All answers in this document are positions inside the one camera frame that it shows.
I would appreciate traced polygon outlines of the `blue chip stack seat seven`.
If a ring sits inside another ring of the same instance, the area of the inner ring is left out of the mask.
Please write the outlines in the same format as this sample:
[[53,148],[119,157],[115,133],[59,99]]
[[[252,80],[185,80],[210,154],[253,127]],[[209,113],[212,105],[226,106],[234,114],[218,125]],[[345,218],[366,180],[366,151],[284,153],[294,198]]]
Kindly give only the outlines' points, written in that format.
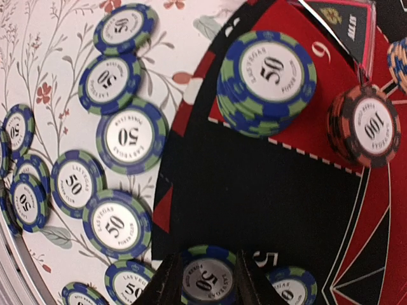
[[390,44],[387,50],[387,65],[392,80],[406,93],[406,37]]

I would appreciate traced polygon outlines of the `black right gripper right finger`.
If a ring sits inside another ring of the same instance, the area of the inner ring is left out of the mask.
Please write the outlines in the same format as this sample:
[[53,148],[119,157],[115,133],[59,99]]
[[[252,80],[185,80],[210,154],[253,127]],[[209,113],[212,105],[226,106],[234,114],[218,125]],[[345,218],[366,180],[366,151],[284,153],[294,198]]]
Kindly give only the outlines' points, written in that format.
[[236,256],[235,295],[236,304],[287,304],[245,250]]

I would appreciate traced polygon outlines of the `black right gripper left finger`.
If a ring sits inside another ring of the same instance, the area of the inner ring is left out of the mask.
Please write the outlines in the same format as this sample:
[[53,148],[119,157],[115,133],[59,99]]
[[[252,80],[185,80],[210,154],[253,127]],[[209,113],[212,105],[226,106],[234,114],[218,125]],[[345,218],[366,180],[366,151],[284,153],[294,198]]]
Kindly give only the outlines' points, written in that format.
[[133,304],[181,304],[183,261],[181,253],[168,255]]

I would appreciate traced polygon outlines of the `green chip stack seat six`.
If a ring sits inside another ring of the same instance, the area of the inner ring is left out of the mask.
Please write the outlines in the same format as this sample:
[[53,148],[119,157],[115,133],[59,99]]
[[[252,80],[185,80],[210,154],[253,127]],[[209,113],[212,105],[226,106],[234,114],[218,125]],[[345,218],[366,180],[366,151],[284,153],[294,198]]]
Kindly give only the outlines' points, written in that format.
[[285,130],[317,86],[311,56],[295,38],[252,30],[228,48],[217,77],[217,105],[230,128],[265,138]]

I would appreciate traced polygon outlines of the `triangular all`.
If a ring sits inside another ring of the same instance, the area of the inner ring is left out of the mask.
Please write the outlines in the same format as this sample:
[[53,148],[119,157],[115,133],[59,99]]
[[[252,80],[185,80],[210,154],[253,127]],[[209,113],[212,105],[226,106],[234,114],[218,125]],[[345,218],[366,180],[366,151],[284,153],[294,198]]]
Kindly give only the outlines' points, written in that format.
[[369,79],[373,73],[376,4],[374,1],[300,1],[357,62]]

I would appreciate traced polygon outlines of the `green chip cluster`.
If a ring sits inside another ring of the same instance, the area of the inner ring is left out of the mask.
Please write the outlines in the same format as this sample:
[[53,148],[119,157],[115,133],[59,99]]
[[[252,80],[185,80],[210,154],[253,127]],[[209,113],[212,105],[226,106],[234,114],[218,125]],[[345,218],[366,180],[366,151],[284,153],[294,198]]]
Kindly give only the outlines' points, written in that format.
[[28,173],[13,178],[10,187],[11,202],[17,224],[29,233],[43,229],[48,220],[48,196],[40,181]]
[[47,194],[50,193],[50,172],[47,164],[35,154],[25,154],[17,159],[13,175],[28,173],[37,178]]

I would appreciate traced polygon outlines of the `green chip table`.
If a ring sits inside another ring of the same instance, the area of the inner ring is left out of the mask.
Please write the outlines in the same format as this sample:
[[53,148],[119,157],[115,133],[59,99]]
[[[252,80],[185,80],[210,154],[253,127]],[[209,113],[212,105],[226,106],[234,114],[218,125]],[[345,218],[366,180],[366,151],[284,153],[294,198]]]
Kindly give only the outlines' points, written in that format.
[[61,211],[81,219],[90,197],[105,188],[106,178],[102,166],[90,153],[71,149],[54,162],[50,185],[54,202]]
[[108,257],[133,259],[149,247],[151,216],[129,193],[97,191],[85,205],[82,221],[90,243]]

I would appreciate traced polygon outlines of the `green chip mat edge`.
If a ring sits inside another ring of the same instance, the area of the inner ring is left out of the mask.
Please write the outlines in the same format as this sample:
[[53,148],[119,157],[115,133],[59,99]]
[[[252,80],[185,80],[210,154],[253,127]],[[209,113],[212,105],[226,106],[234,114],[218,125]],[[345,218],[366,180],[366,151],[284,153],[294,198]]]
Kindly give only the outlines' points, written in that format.
[[120,260],[105,272],[106,290],[116,304],[133,304],[151,281],[155,271],[141,262]]

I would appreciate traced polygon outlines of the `green chip front cluster top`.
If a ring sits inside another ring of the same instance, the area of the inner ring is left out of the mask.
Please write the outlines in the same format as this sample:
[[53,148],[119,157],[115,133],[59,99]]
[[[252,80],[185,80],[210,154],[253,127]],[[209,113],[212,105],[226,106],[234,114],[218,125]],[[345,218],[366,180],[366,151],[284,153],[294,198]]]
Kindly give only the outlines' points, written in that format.
[[47,164],[35,154],[25,154],[17,159],[13,175],[28,173],[37,178],[47,194],[50,193],[50,172]]

